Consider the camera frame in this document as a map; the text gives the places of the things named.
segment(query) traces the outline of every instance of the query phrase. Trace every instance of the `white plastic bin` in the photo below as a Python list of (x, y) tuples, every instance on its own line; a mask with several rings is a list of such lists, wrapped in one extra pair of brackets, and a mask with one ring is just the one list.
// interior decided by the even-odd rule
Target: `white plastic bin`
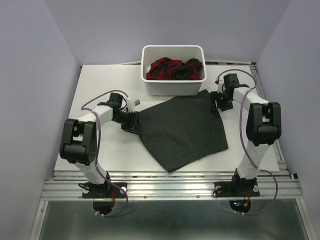
[[(181, 60), (199, 59), (203, 64), (200, 80), (147, 80), (151, 64), (163, 57)], [(147, 45), (142, 50), (141, 78), (149, 96), (190, 96), (199, 92), (207, 79), (204, 51), (198, 45)]]

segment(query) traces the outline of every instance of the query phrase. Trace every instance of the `red plaid cloth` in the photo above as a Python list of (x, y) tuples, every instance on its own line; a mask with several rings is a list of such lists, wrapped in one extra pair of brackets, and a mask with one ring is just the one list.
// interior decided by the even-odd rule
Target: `red plaid cloth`
[(151, 64), (146, 74), (147, 80), (200, 80), (199, 73), (204, 68), (202, 62), (191, 58), (183, 63), (163, 57)]

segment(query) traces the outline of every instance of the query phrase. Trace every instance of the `cloth in bin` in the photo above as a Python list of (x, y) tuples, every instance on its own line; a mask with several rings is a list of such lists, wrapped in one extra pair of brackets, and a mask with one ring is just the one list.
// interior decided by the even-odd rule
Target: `cloth in bin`
[(138, 119), (141, 142), (169, 173), (228, 149), (223, 121), (211, 112), (207, 90), (149, 107)]
[(198, 59), (191, 58), (183, 63), (163, 57), (151, 64), (146, 74), (147, 80), (200, 80), (200, 72), (204, 66)]

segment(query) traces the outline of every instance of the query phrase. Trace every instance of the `cable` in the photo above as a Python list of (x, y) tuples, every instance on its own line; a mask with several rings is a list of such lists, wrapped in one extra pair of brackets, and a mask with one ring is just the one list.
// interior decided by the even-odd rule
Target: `cable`
[(101, 133), (102, 133), (102, 130), (101, 130), (101, 124), (100, 124), (100, 119), (99, 119), (99, 116), (97, 113), (95, 113), (92, 109), (86, 107), (89, 103), (92, 103), (94, 100), (97, 100), (98, 98), (101, 98), (102, 96), (104, 95), (107, 95), (107, 94), (110, 94), (112, 92), (120, 92), (120, 93), (123, 93), (126, 97), (128, 97), (128, 95), (124, 92), (124, 91), (121, 91), (121, 90), (112, 90), (112, 91), (107, 91), (97, 97), (95, 97), (94, 99), (88, 101), (87, 103), (85, 103), (82, 107), (81, 107), (81, 110), (84, 111), (84, 110), (87, 110), (87, 111), (90, 111), (94, 114), (95, 116), (95, 120), (96, 120), (96, 124), (97, 124), (97, 127), (98, 127), (98, 143), (97, 143), (97, 147), (96, 147), (96, 155), (95, 155), (95, 160), (94, 160), (94, 163), (95, 163), (95, 168), (97, 170), (97, 172), (99, 173), (99, 175), (105, 180), (108, 182), (108, 184), (112, 185), (113, 187), (117, 188), (118, 190), (124, 192), (125, 194), (125, 204), (123, 206), (123, 208), (121, 208), (119, 211), (113, 213), (113, 214), (107, 214), (107, 215), (102, 215), (102, 217), (104, 218), (110, 218), (110, 217), (114, 217), (118, 214), (120, 214), (128, 205), (128, 195), (127, 195), (127, 191), (124, 191), (123, 189), (121, 189), (121, 187), (119, 187), (118, 185), (114, 184), (113, 182), (111, 182), (109, 179), (106, 178), (106, 176), (104, 176), (102, 174), (102, 172), (100, 171), (100, 169), (97, 167), (98, 166), (98, 156), (99, 156), (99, 150), (100, 150), (100, 143), (101, 143)]
[(240, 121), (239, 121), (239, 134), (240, 134), (240, 141), (241, 141), (241, 145), (242, 145), (242, 148), (244, 150), (244, 153), (245, 155), (248, 157), (248, 159), (250, 160), (250, 162), (252, 163), (252, 165), (260, 172), (264, 172), (264, 173), (268, 173), (274, 180), (274, 183), (275, 183), (275, 194), (274, 194), (274, 197), (272, 199), (272, 202), (270, 203), (270, 205), (268, 205), (266, 208), (260, 210), (260, 211), (256, 211), (256, 212), (249, 212), (249, 213), (242, 213), (242, 215), (248, 215), (248, 216), (252, 216), (252, 215), (256, 215), (256, 214), (261, 214), (263, 212), (265, 212), (267, 209), (269, 209), (275, 202), (276, 202), (276, 199), (277, 199), (277, 196), (278, 196), (278, 190), (279, 190), (279, 186), (278, 186), (278, 182), (277, 182), (277, 179), (275, 177), (275, 175), (273, 175), (272, 172), (270, 172), (269, 170), (265, 170), (265, 169), (259, 169), (259, 167), (257, 166), (257, 164), (253, 161), (253, 159), (251, 158), (251, 156), (249, 155), (247, 149), (246, 149), (246, 146), (245, 146), (245, 143), (244, 143), (244, 137), (243, 137), (243, 133), (242, 133), (242, 113), (243, 113), (243, 109), (244, 109), (244, 106), (245, 106), (245, 100), (246, 100), (246, 97), (247, 95), (250, 93), (250, 91), (254, 90), (256, 87), (257, 87), (257, 81), (256, 79), (254, 78), (254, 76), (252, 76), (250, 73), (244, 71), (244, 70), (241, 70), (241, 69), (229, 69), (229, 70), (226, 70), (226, 71), (223, 71), (222, 73), (220, 73), (218, 75), (218, 81), (220, 79), (220, 76), (224, 73), (227, 73), (227, 72), (230, 72), (230, 71), (239, 71), (239, 72), (242, 72), (242, 73), (245, 73), (247, 74), (248, 76), (250, 76), (254, 82), (254, 86), (251, 87), (243, 96), (243, 99), (241, 101), (241, 106), (240, 106)]
[(244, 199), (242, 200), (242, 202), (244, 202), (247, 198), (247, 193), (244, 194)]
[(244, 204), (244, 206), (248, 206), (249, 202), (250, 202), (250, 198), (251, 198), (251, 194), (250, 194), (250, 190), (248, 190), (248, 200), (246, 201), (246, 203)]

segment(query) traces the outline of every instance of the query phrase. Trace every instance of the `metal floor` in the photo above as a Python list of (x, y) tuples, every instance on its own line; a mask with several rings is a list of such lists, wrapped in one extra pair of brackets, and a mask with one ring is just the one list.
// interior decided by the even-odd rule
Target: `metal floor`
[[(270, 200), (253, 200), (258, 211)], [(41, 240), (307, 240), (294, 199), (279, 199), (263, 214), (241, 216), (222, 201), (130, 202), (119, 216), (95, 216), (90, 201), (51, 201)]]

